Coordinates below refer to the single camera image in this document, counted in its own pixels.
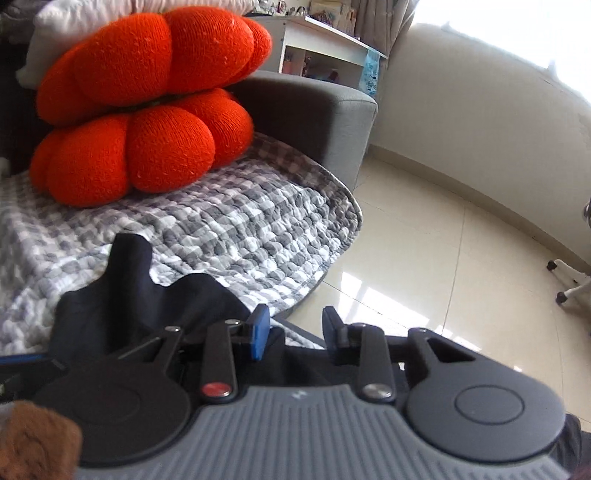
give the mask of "white tile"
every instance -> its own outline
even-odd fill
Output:
[[[462,253],[485,264],[505,281],[555,297],[564,284],[546,269],[555,255],[494,215],[467,203]]]
[[[456,245],[462,233],[464,200],[392,165],[367,158],[358,200],[394,215],[422,232]]]
[[[360,202],[359,237],[325,282],[405,327],[443,325],[458,246]]]
[[[287,320],[322,338],[322,309],[329,305],[335,307],[345,323],[362,322],[377,325],[386,335],[405,336],[407,334],[407,328],[324,282],[304,300],[302,305],[298,306]]]
[[[579,419],[581,421],[581,430],[584,432],[591,432],[591,423],[587,420]]]
[[[569,301],[553,311],[560,342],[564,405],[579,418],[591,420],[591,322],[586,309]]]
[[[551,298],[507,283],[461,251],[445,328],[452,340],[468,342],[480,353],[546,383],[561,396],[554,306]]]

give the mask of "blue clip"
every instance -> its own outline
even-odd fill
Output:
[[[0,365],[26,364],[41,360],[46,356],[41,353],[32,353],[30,355],[7,355],[0,356]]]
[[[246,324],[252,326],[251,357],[255,362],[258,362],[262,359],[269,330],[271,330],[269,307],[262,303],[257,305],[254,312],[248,317]]]

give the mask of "knitted pumpkin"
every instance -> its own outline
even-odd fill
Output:
[[[251,74],[270,50],[259,24],[212,7],[103,27],[41,82],[37,112],[58,128],[33,155],[32,184],[89,207],[132,186],[169,192],[230,163],[250,144],[253,124],[219,87]]]

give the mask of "quilted blanket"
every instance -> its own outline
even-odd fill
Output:
[[[156,283],[208,273],[251,310],[266,303],[277,314],[306,296],[360,227],[359,205],[333,174],[262,134],[243,158],[183,190],[94,209],[39,195],[26,173],[10,177],[0,181],[0,355],[43,351],[61,295],[104,272],[118,232],[150,241]]]

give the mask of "round black disc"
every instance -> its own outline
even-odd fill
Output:
[[[85,466],[152,455],[180,433],[190,414],[187,393],[154,365],[114,359],[46,385],[34,401],[80,426]]]
[[[406,415],[436,448],[486,463],[538,455],[564,425],[554,392],[490,360],[439,364],[411,390]]]

